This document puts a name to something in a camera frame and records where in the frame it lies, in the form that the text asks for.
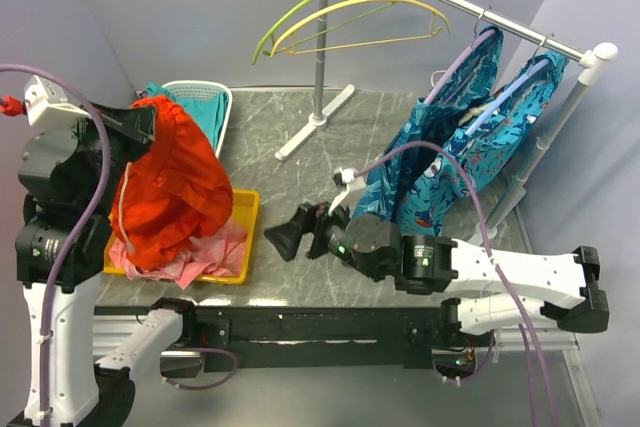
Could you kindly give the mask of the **orange shorts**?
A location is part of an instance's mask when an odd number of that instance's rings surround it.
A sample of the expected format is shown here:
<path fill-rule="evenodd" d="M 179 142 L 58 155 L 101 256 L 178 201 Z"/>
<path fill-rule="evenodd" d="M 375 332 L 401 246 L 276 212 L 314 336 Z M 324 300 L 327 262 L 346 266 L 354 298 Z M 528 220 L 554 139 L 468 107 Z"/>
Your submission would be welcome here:
<path fill-rule="evenodd" d="M 230 219 L 233 190 L 206 135 L 181 105 L 166 95 L 130 108 L 153 107 L 155 140 L 125 170 L 112 205 L 111 225 L 128 261 L 158 269 L 211 237 Z"/>

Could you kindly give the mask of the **yellow hanger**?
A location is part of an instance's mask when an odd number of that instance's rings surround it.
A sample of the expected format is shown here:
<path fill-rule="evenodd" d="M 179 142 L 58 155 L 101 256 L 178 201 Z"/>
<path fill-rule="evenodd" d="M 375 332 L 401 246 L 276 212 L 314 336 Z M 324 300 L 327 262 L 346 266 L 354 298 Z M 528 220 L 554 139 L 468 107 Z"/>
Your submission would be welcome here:
<path fill-rule="evenodd" d="M 419 11 L 423 31 L 415 35 L 385 34 L 360 41 L 333 43 L 328 34 L 352 24 L 362 22 L 395 7 L 411 7 Z M 328 0 L 320 8 L 319 1 L 311 3 L 289 19 L 276 34 L 275 49 L 268 58 L 277 55 L 306 55 L 336 50 L 354 49 L 434 38 L 452 32 L 449 18 L 440 9 L 423 0 Z"/>

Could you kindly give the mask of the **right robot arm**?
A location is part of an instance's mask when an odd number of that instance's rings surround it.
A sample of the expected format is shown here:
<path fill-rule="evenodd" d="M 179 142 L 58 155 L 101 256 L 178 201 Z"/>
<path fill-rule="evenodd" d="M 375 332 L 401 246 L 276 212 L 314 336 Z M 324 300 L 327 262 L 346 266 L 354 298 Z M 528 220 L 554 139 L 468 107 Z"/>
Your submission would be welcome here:
<path fill-rule="evenodd" d="M 561 255 L 487 251 L 448 237 L 404 235 L 375 214 L 352 219 L 342 207 L 308 203 L 264 232 L 284 261 L 295 258 L 307 234 L 310 260 L 331 254 L 375 282 L 392 278 L 407 294 L 444 295 L 437 329 L 449 345 L 535 321 L 578 334 L 603 333 L 609 325 L 599 256 L 591 247 Z"/>

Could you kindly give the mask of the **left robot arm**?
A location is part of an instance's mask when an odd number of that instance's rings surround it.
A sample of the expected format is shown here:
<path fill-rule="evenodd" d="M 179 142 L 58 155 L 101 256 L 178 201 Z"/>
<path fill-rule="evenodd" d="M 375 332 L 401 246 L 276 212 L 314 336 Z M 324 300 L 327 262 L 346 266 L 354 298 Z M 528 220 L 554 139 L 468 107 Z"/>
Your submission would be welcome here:
<path fill-rule="evenodd" d="M 32 137 L 18 178 L 26 188 L 16 241 L 28 305 L 31 381 L 17 426 L 121 426 L 137 380 L 164 351 L 198 339 L 193 303 L 162 298 L 112 353 L 93 356 L 94 308 L 126 167 L 151 148 L 156 110 L 104 108 Z"/>

